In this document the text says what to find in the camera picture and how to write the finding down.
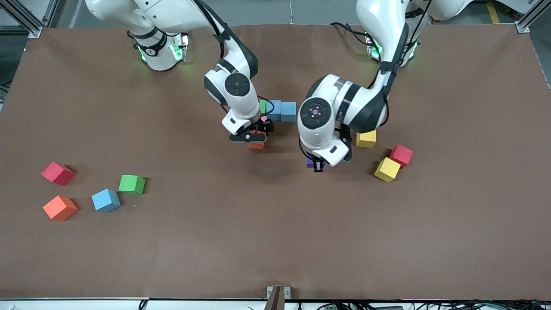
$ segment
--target wire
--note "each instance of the wire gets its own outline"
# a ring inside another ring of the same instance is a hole
[[[310,155],[308,155],[308,153],[304,152],[304,149],[302,148],[302,143],[300,143],[300,137],[299,137],[299,148],[300,148],[300,151],[302,152],[302,155],[304,155],[304,157],[308,158],[308,159],[311,160],[311,161],[314,161],[314,158],[313,158],[313,157],[311,157]]]
[[[203,15],[207,18],[208,22],[210,23],[210,25],[214,29],[214,33],[216,33],[216,36],[220,36],[220,30],[218,30],[218,27],[216,26],[216,23],[212,19],[212,16],[210,16],[209,11],[202,4],[200,4],[198,0],[193,0],[193,2],[195,2],[195,5],[199,7],[199,9],[203,13]],[[224,43],[223,42],[220,42],[220,58],[224,58]]]
[[[369,83],[368,89],[371,89],[371,87],[373,87],[373,84],[375,84],[375,80],[377,80],[378,75],[379,75],[379,70],[375,72],[375,76],[373,77],[373,80],[371,80],[371,83]]]
[[[326,304],[324,304],[323,306],[319,307],[316,310],[321,310],[321,308],[325,308],[325,307],[330,306],[330,305],[332,305],[332,303],[326,303]]]
[[[419,26],[421,25],[421,22],[423,21],[423,18],[425,18],[426,13],[429,11],[429,6],[433,2],[433,0],[429,0],[429,3],[426,4],[425,11],[421,15],[421,19],[419,19],[419,22],[417,23],[417,26],[415,26],[415,30],[412,33],[412,37],[409,38],[409,45],[411,45],[413,41],[413,37],[415,37],[415,33],[417,32],[417,29],[419,29]]]
[[[274,112],[274,110],[276,109],[276,106],[274,105],[273,102],[271,102],[270,100],[264,98],[263,96],[260,96],[260,95],[256,95],[256,96],[259,97],[259,98],[262,99],[262,100],[266,100],[266,102],[269,102],[269,103],[272,105],[272,109],[271,109],[270,111],[265,112],[264,114],[261,114],[260,116],[266,116],[266,115],[268,115],[268,114]]]
[[[386,117],[385,117],[385,120],[379,125],[379,127],[383,126],[384,124],[386,124],[386,122],[388,122],[388,118],[390,117],[390,108],[388,107],[388,100],[386,99],[386,94],[385,94],[385,91],[383,90],[382,91],[382,97],[383,97],[383,100],[385,101],[385,106],[386,106]]]
[[[372,38],[368,33],[361,33],[361,32],[359,32],[359,31],[356,31],[356,30],[352,29],[348,23],[345,24],[345,25],[343,25],[343,24],[341,24],[341,23],[330,23],[330,25],[332,25],[332,26],[341,26],[341,27],[343,27],[346,31],[349,31],[350,33],[352,33],[352,35],[356,38],[356,40],[360,41],[363,45],[368,45],[368,46],[372,46],[372,47],[375,47],[375,48],[376,48],[376,46],[375,46],[375,41],[373,40],[373,38]],[[362,35],[362,36],[368,37],[368,38],[371,40],[372,43],[363,42],[362,39],[360,39],[360,38],[358,37],[358,35]]]
[[[148,302],[149,302],[149,300],[147,300],[147,299],[144,299],[144,300],[140,301],[139,306],[138,306],[138,310],[144,310],[145,307],[147,306]]]
[[[293,0],[289,1],[289,9],[291,10],[291,21],[289,22],[289,25],[294,25],[293,18],[295,18],[295,16],[293,15]]]
[[[342,28],[344,28],[346,31],[349,31],[350,33],[352,33],[352,35],[356,38],[356,40],[360,41],[363,45],[366,45],[366,46],[371,46],[372,48],[376,49],[377,50],[377,54],[379,55],[377,58],[379,61],[381,61],[381,55],[379,54],[379,47],[377,46],[377,44],[375,43],[375,40],[373,40],[373,37],[366,32],[359,32],[359,31],[356,31],[354,29],[352,29],[352,27],[350,27],[350,25],[348,23],[346,23],[345,25],[341,24],[341,23],[338,23],[338,22],[335,22],[335,23],[330,23],[330,25],[332,26],[341,26]],[[364,36],[365,37],[365,42],[363,42],[359,37],[358,35],[361,35],[361,36]]]

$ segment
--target yellow cube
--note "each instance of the yellow cube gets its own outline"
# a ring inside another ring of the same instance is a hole
[[[396,178],[398,170],[400,170],[400,164],[386,157],[377,167],[375,176],[383,181],[390,182]]]
[[[377,142],[377,131],[356,134],[356,146],[373,147]]]

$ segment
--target green cube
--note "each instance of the green cube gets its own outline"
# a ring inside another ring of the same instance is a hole
[[[139,175],[123,174],[121,177],[121,185],[118,186],[118,191],[126,194],[143,194],[145,179]]]
[[[266,113],[266,100],[259,100],[258,103],[260,104],[260,114]]]

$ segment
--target purple cube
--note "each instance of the purple cube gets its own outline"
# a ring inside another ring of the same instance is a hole
[[[314,162],[313,162],[312,159],[310,159],[310,158],[306,159],[306,167],[307,168],[313,168],[314,167]]]

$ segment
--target orange cube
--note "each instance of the orange cube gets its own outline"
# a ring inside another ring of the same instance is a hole
[[[247,143],[247,146],[249,148],[253,148],[253,149],[264,149],[264,143]]]
[[[247,143],[247,146],[249,148],[253,148],[253,149],[264,149],[264,143]]]
[[[46,211],[52,220],[58,221],[65,221],[78,210],[71,199],[62,196],[56,196],[42,209]]]

